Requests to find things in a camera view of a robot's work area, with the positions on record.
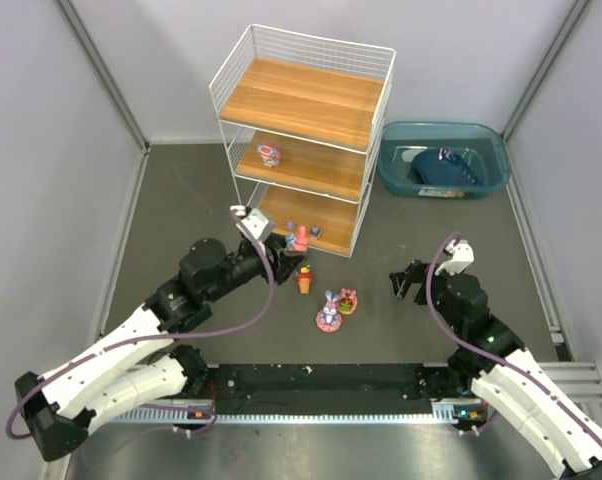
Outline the pink rabbit toy blue bow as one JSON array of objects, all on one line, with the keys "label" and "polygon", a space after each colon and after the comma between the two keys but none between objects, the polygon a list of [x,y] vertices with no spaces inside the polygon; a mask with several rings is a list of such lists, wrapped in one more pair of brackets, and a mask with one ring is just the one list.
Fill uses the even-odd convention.
[{"label": "pink rabbit toy blue bow", "polygon": [[306,227],[300,225],[295,232],[286,236],[286,248],[290,252],[305,253],[309,248]]}]

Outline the yellow bear ice cream cone toy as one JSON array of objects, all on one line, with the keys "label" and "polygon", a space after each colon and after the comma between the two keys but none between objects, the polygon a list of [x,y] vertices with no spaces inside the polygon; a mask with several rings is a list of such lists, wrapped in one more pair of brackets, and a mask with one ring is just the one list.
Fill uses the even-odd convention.
[{"label": "yellow bear ice cream cone toy", "polygon": [[300,268],[296,275],[296,281],[299,293],[309,295],[313,283],[313,274],[309,265],[304,265]]}]

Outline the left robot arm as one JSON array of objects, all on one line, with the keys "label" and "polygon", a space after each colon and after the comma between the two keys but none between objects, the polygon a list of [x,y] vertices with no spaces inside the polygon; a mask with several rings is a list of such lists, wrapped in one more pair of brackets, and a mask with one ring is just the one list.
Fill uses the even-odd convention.
[{"label": "left robot arm", "polygon": [[42,459],[65,457],[102,425],[147,402],[200,390],[207,365],[183,339],[211,317],[214,302],[257,277],[274,288],[305,260],[275,233],[256,242],[243,238],[234,252],[216,239],[194,243],[178,273],[119,327],[66,364],[16,380],[17,413]]}]

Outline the pink toy with goggles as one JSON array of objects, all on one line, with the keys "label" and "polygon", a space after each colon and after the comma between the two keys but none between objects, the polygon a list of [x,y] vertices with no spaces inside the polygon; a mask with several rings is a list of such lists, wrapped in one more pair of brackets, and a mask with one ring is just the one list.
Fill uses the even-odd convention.
[{"label": "pink toy with goggles", "polygon": [[273,168],[280,164],[282,154],[275,145],[260,143],[257,146],[257,153],[262,159],[263,164],[268,168]]}]

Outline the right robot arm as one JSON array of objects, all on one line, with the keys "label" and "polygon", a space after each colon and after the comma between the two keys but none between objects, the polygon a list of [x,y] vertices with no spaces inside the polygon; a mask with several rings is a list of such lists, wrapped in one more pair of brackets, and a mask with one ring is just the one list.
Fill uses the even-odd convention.
[{"label": "right robot arm", "polygon": [[543,371],[524,342],[490,310],[470,274],[437,273],[419,260],[390,274],[393,293],[414,298],[457,344],[447,360],[462,394],[486,401],[537,451],[558,479],[602,479],[602,428]]}]

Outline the purple bunny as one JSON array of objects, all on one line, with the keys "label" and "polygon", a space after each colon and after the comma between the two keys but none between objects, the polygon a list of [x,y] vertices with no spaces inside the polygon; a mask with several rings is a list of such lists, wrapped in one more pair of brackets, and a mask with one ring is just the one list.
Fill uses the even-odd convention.
[{"label": "purple bunny", "polygon": [[340,295],[326,290],[325,299],[324,306],[315,317],[315,323],[324,333],[334,333],[342,325],[342,315],[339,311]]}]

